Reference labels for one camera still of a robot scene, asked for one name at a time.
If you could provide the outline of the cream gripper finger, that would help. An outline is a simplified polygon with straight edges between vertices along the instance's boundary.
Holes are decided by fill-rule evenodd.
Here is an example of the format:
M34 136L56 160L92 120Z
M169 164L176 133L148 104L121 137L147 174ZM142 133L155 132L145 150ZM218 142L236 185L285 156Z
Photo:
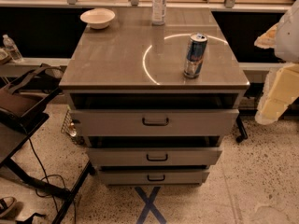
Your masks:
M262 125L278 121L298 97L298 63L286 63L279 69L270 70L263 85L263 95L258 103L255 120Z
M274 24L264 34L257 37L254 46L261 49L273 49L276 45L276 33L278 25Z

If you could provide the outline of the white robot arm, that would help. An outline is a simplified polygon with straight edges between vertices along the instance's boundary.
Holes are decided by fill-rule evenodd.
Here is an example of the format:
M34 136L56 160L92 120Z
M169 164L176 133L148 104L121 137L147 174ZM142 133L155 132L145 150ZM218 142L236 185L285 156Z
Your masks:
M254 45L273 49L286 62L270 70L263 84L255 120L262 125L276 122L299 97L299 18L296 9L286 12L280 21L259 36Z

